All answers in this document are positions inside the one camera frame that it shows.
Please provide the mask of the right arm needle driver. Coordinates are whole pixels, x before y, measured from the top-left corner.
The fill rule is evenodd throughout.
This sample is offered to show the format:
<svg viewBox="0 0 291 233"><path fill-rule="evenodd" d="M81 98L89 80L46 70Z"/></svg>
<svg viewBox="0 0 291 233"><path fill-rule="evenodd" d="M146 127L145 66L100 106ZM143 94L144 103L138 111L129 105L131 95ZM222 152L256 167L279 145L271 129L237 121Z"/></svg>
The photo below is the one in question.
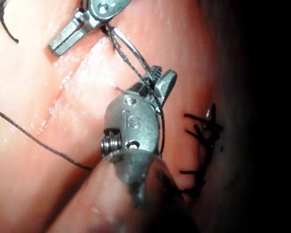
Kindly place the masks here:
<svg viewBox="0 0 291 233"><path fill-rule="evenodd" d="M103 157L120 149L159 152L160 123L149 97L147 87L137 82L109 103L101 141Z"/></svg>

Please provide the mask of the right arm needle driver jaw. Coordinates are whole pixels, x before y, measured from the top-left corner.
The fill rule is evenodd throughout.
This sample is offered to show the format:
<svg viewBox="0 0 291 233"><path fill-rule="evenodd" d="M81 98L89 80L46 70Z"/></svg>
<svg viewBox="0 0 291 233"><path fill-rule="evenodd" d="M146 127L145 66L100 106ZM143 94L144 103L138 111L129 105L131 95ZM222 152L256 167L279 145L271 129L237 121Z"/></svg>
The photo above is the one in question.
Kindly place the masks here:
<svg viewBox="0 0 291 233"><path fill-rule="evenodd" d="M173 70L166 71L154 86L154 93L157 96L161 107L165 104L177 81L177 73Z"/></svg>
<svg viewBox="0 0 291 233"><path fill-rule="evenodd" d="M148 75L148 83L150 85L155 85L156 82L161 78L162 75L162 67L154 65L147 70Z"/></svg>

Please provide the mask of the left arm needle driver jaw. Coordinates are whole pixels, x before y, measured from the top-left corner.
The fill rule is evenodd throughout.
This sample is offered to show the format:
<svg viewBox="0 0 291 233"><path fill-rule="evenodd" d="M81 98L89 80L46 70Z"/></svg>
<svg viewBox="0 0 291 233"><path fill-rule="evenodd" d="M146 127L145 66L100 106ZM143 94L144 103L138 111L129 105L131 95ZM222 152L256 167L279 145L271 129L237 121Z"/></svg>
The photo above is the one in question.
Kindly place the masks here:
<svg viewBox="0 0 291 233"><path fill-rule="evenodd" d="M74 18L53 38L53 54L62 56L78 41L100 26L102 22L95 19Z"/></svg>
<svg viewBox="0 0 291 233"><path fill-rule="evenodd" d="M50 41L50 50L69 50L83 37L89 34L90 14L88 11L78 10L70 22Z"/></svg>

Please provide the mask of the left arm needle driver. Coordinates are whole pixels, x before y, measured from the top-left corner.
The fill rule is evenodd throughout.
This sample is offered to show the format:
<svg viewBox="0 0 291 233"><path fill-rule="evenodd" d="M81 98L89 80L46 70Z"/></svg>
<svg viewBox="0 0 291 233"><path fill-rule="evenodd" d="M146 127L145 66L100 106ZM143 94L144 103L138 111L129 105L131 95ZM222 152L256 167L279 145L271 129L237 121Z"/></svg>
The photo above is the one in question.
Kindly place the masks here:
<svg viewBox="0 0 291 233"><path fill-rule="evenodd" d="M110 21L122 12L131 0L82 0L81 6L100 22Z"/></svg>

